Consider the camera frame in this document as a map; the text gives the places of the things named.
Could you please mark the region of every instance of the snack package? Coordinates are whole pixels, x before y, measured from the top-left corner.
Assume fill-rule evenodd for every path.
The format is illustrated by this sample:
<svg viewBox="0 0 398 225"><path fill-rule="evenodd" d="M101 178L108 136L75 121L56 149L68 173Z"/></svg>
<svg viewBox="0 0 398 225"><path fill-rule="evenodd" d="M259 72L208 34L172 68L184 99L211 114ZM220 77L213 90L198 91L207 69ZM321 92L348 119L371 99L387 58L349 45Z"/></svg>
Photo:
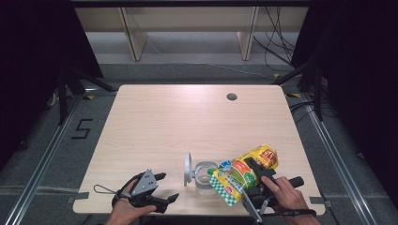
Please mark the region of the snack package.
<svg viewBox="0 0 398 225"><path fill-rule="evenodd" d="M266 144L255 147L252 151L220 164L217 170L209 170L210 184L217 190L228 205L234 205L242 199L242 191L253 188L260 183L260 178L244 161L253 158L267 169L278 167L276 151Z"/></svg>

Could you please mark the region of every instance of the person's arm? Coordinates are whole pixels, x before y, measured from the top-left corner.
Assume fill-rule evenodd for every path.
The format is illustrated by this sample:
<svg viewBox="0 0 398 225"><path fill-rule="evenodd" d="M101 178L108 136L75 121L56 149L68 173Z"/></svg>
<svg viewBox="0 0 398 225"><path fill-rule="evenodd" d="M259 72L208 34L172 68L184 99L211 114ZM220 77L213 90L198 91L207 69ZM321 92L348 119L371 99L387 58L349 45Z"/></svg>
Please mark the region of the person's arm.
<svg viewBox="0 0 398 225"><path fill-rule="evenodd" d="M130 190L135 182L136 180L132 181L125 188L125 190ZM129 225L140 216L154 212L155 210L155 205L148 205L145 207L136 208L130 204L128 199L121 198L115 203L114 209L112 210L111 215L106 221L106 225Z"/></svg>
<svg viewBox="0 0 398 225"><path fill-rule="evenodd" d="M301 191L296 190L286 177L277 178L275 185L269 178L263 176L261 180L274 193L279 205L273 207L275 212L282 212L285 209L308 209ZM312 215L299 215L295 217L283 217L290 225L318 225L320 224Z"/></svg>

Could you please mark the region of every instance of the black wall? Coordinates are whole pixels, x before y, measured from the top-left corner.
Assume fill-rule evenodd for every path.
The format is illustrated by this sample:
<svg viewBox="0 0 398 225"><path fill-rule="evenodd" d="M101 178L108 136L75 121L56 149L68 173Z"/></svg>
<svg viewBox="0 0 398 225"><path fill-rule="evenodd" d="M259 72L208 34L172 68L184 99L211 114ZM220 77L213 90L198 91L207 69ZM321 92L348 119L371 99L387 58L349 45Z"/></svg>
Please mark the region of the black wall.
<svg viewBox="0 0 398 225"><path fill-rule="evenodd" d="M102 74L74 9L39 1L0 1L0 63L1 170L46 109L61 68Z"/></svg>
<svg viewBox="0 0 398 225"><path fill-rule="evenodd" d="M337 44L331 43L334 51L321 68L337 113L398 208L398 4L368 0L345 6ZM321 14L318 10L306 20L322 22ZM305 29L311 32L308 24ZM296 66L312 45L305 35L298 42L304 53L295 55Z"/></svg>

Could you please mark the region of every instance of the wooden table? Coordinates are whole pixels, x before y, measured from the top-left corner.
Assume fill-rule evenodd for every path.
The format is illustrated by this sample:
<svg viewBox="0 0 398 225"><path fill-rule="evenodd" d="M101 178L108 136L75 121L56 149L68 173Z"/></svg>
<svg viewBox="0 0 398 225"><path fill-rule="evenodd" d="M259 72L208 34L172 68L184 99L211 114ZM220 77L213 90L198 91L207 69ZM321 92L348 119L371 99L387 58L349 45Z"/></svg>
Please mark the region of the wooden table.
<svg viewBox="0 0 398 225"><path fill-rule="evenodd" d="M229 100L228 94L236 100ZM76 200L76 213L110 213L113 195L98 194L94 185L118 190L147 168L167 173L153 193L167 198L179 193L166 215L247 216L241 205L230 207L220 195L201 196L194 182L184 187L184 157L193 166L200 161L221 163L266 143L278 151L274 177L301 176L307 204L318 215L323 204L282 88L276 85L123 85L115 98L105 127Z"/></svg>

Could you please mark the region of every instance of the cable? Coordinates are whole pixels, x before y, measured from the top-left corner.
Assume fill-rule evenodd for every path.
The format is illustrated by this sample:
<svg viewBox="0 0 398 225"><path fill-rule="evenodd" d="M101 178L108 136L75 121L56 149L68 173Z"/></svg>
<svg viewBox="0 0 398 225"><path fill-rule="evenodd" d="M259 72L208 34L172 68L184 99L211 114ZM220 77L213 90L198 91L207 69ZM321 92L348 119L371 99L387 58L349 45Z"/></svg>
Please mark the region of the cable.
<svg viewBox="0 0 398 225"><path fill-rule="evenodd" d="M108 190L109 192L97 191L97 190L96 190L96 187L104 188L104 189ZM102 186L102 185L95 185L95 186L93 186L93 189L94 189L94 191L95 191L96 193L98 193L98 194L116 194L116 191L110 190L110 189L108 189L107 187L104 187L104 186Z"/></svg>
<svg viewBox="0 0 398 225"><path fill-rule="evenodd" d="M272 51L271 49L267 48L266 46L264 46L262 43L260 43L260 41L257 40L257 38L255 36L253 36L253 39L261 46L263 47L263 49L265 49L266 51L272 53L273 55L275 55L276 57L278 57L279 59L281 59L282 61L284 61L286 64L289 64L290 62L285 60L284 58L282 58L280 55L278 55L276 52Z"/></svg>
<svg viewBox="0 0 398 225"><path fill-rule="evenodd" d="M289 59L289 61L290 61L290 60L291 60L291 57L292 57L292 54L291 54L290 51L293 51L293 50L289 49L289 48L286 46L285 42L288 43L288 44L289 44L290 46L292 46L292 47L295 47L295 46L294 46L293 44L291 44L289 41L287 41L287 40L283 37L283 35L282 35L282 27L281 27L281 20L280 20L281 8L280 8L280 7L276 7L276 9L277 9L277 21L274 22L274 20L272 19L271 15L270 15L270 13L269 13L269 11L268 11L268 8L266 7L266 11L267 11L268 17L269 17L269 19L270 19L270 21L271 21L271 23L272 23L273 28L274 28L274 29L273 29L273 32L272 32L272 36L269 37L269 36L267 35L267 33L266 33L266 36L267 36L267 38L269 39L270 42L272 42L273 44L275 44L275 45L278 46L278 47L283 48L283 50L284 50L284 52L285 52L285 54L286 54L286 57L287 57L287 58ZM277 44L272 40L275 33L279 36L279 38L280 38L280 40L281 40L283 46L277 45Z"/></svg>
<svg viewBox="0 0 398 225"><path fill-rule="evenodd" d="M163 55L163 53L161 52L161 51L159 51L157 48L155 48L155 46L153 46L152 45L152 43L149 41L149 40L147 40L146 41L157 53L159 53L162 57L164 57L164 55ZM166 59L163 59L165 62L167 62L167 63L170 63L170 64L188 64L188 65L194 65L193 63L187 63L187 62L182 62L182 61L180 61L180 62L171 62L171 61L168 61L168 60L166 60ZM244 73L244 74L250 74L250 75L257 75L257 76L261 76L261 77L264 77L264 78L267 78L267 79L270 79L270 80L275 80L274 78L272 78L272 77L270 77L270 76L267 76L267 75L264 75L264 74L261 74L261 73L254 73L254 72L247 72L247 71L242 71L242 70L239 70L239 69L235 69L235 68L232 68L232 67L221 67L221 66L217 66L217 65L213 65L213 64L203 64L203 65L207 65L207 66L211 66L211 67L215 67L215 68L223 68L223 69L230 69L230 70L233 70L233 71L235 71L235 72L239 72L239 73Z"/></svg>

